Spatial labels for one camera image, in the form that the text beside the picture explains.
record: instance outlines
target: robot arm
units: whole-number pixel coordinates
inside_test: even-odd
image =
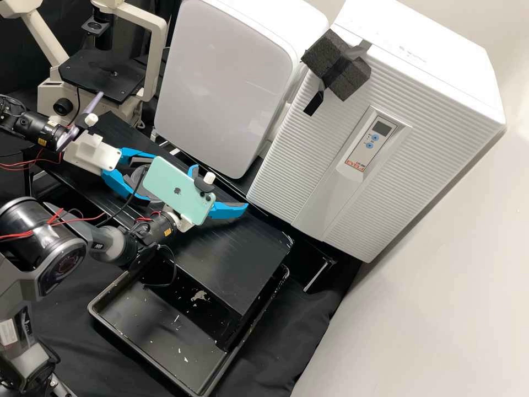
[[[86,256],[116,265],[147,262],[159,244],[176,233],[177,218],[160,212],[132,230],[97,228],[52,204],[32,197],[0,208],[0,233],[8,238],[0,253],[0,380],[26,396],[74,396],[53,374],[56,354],[31,326],[31,302],[51,293]],[[0,386],[0,395],[4,395]]]

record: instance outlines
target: black platform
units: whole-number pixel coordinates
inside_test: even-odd
[[[112,113],[100,118],[97,130],[104,141],[112,146],[132,147],[153,153],[183,171],[187,170],[186,164]],[[30,149],[26,156],[34,158],[37,151],[38,148]],[[64,162],[61,165],[42,162],[41,166],[107,213],[114,213],[123,205],[123,199],[113,194],[97,175]],[[218,188],[215,194],[218,201],[238,201]],[[116,220],[130,228],[137,217],[148,216],[151,211],[149,207],[129,207]],[[180,269],[221,301],[234,320],[242,321],[292,243],[279,229],[247,211],[234,221],[208,219],[204,225],[179,234],[169,245],[176,254]]]

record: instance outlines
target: sticker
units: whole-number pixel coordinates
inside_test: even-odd
[[[9,319],[0,323],[0,344],[8,346],[18,341],[17,332],[15,331],[15,324],[13,319]]]

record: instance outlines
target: white backdrop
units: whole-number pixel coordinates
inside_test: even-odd
[[[403,2],[488,50],[509,129],[349,292],[293,396],[529,395],[529,2]]]

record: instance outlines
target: black tape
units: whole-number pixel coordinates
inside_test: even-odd
[[[312,116],[322,103],[323,103],[323,91],[320,90],[310,100],[306,108],[303,109],[303,112],[307,113],[309,116]]]
[[[351,60],[343,56],[338,58],[334,65],[322,76],[323,84],[325,88],[330,87],[330,85],[336,80],[351,64]]]

